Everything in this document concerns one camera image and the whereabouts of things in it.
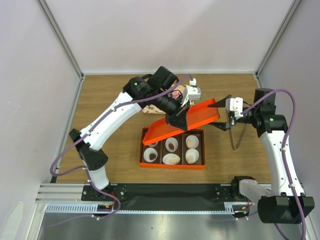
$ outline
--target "orange lid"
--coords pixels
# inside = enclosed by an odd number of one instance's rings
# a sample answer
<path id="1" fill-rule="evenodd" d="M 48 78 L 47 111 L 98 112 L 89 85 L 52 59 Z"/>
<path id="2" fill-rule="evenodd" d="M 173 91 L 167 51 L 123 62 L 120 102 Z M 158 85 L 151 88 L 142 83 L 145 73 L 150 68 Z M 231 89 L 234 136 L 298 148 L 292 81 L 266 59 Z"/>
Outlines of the orange lid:
<path id="1" fill-rule="evenodd" d="M 186 114 L 188 130 L 212 123 L 220 118 L 219 111 L 216 107 L 208 107 L 208 105 L 214 103 L 216 103 L 216 100 L 213 98 L 190 107 Z M 146 146 L 183 132 L 180 128 L 167 125 L 166 119 L 163 118 L 151 124 L 142 142 Z"/>

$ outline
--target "gray metal floor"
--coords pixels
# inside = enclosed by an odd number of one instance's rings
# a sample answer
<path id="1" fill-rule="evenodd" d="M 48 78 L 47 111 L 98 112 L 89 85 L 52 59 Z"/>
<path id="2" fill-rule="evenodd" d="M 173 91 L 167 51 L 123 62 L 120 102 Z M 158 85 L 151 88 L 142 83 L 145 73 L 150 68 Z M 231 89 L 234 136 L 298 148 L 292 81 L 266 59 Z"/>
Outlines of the gray metal floor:
<path id="1" fill-rule="evenodd" d="M 57 226 L 74 213 L 46 213 L 39 240 L 282 240 L 273 224 L 261 223 L 257 214 L 249 220 L 231 215 L 116 214 L 107 219 L 78 218 Z M 290 240 L 300 239 L 299 225 L 281 224 Z"/>

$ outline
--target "white wall panel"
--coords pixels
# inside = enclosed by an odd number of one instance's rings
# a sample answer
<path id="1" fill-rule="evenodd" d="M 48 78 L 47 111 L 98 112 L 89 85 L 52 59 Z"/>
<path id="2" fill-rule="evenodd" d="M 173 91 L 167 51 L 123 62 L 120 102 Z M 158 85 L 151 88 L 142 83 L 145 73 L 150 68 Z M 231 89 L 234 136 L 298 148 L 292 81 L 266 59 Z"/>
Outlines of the white wall panel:
<path id="1" fill-rule="evenodd" d="M 255 71 L 292 0 L 47 0 L 85 73 Z"/>
<path id="2" fill-rule="evenodd" d="M 261 81 L 267 88 L 285 88 L 296 99 L 297 115 L 290 136 L 290 150 L 306 194 L 313 196 L 315 227 L 320 226 L 320 1 L 304 0 L 265 66 Z M 278 113 L 288 120 L 292 103 L 277 95 Z"/>
<path id="3" fill-rule="evenodd" d="M 20 240 L 50 175 L 79 78 L 35 0 L 1 1 L 0 25 L 0 229 L 22 201 Z"/>

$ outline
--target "robotic arm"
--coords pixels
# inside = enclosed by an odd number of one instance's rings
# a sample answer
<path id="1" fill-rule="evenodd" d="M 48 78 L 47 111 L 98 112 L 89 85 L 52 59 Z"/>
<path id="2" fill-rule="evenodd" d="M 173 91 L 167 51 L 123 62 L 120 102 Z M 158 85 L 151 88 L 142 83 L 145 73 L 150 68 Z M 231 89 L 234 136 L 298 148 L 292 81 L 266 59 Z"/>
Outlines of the robotic arm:
<path id="1" fill-rule="evenodd" d="M 270 93 L 272 89 L 258 88 L 255 90 L 254 102 Z M 232 98 L 230 95 L 210 107 L 225 107 L 228 121 L 225 123 L 213 122 L 211 125 L 231 130 L 237 123 L 251 124 L 257 132 L 264 146 L 271 172 L 271 190 L 261 187 L 254 178 L 249 176 L 236 176 L 231 182 L 233 198 L 240 200 L 250 199 L 258 207 L 258 214 L 263 223 L 299 224 L 301 216 L 294 197 L 292 187 L 298 195 L 304 216 L 306 217 L 315 207 L 313 197 L 307 197 L 302 188 L 292 161 L 289 138 L 283 147 L 282 141 L 288 130 L 286 118 L 276 114 L 276 94 L 265 98 L 258 105 L 242 114 L 243 99 Z M 289 170 L 292 183 L 289 181 Z"/>
<path id="2" fill-rule="evenodd" d="M 169 90 L 175 81 L 178 81 L 178 77 L 163 66 L 154 75 L 136 76 L 129 80 L 116 100 L 95 121 L 80 131 L 71 130 L 69 136 L 73 142 L 87 134 L 87 137 L 76 145 L 76 149 L 88 168 L 92 182 L 99 190 L 110 184 L 105 169 L 108 156 L 102 151 L 102 146 L 126 120 L 145 106 L 155 105 L 166 113 L 167 124 L 188 130 L 187 112 L 190 100 L 201 99 L 201 90 L 196 87 L 195 79 L 190 81 L 190 86 L 185 88 L 178 99 L 174 99 L 169 93 L 153 100 L 143 100 Z"/>

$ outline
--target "wooden surface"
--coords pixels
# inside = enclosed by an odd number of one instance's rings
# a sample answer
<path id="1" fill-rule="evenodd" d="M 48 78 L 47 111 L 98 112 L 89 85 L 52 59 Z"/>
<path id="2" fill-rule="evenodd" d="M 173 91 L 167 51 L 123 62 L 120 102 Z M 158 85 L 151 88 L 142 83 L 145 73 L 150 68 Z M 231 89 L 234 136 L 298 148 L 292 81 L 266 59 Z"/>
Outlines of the wooden surface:
<path id="1" fill-rule="evenodd" d="M 72 128 L 81 130 L 96 119 L 118 96 L 122 87 L 133 75 L 97 75 L 85 78 L 75 111 Z M 202 100 L 223 99 L 231 94 L 253 102 L 256 83 L 252 74 L 194 74 L 201 88 Z M 226 120 L 223 109 L 221 119 Z M 271 181 L 267 156 L 257 137 L 256 130 L 248 126 L 247 132 L 237 151 L 233 151 L 229 133 L 213 126 L 203 126 L 206 150 L 204 170 L 173 170 L 141 168 L 138 154 L 142 127 L 161 118 L 164 114 L 139 112 L 126 121 L 106 141 L 103 151 L 109 157 L 106 172 L 114 183 L 229 183 L 234 176 L 252 176 L 260 183 Z M 233 127 L 235 141 L 238 141 L 242 124 Z M 82 164 L 75 149 L 63 157 L 60 173 Z M 87 180 L 83 170 L 76 170 L 57 178 L 59 183 L 83 183 Z"/>

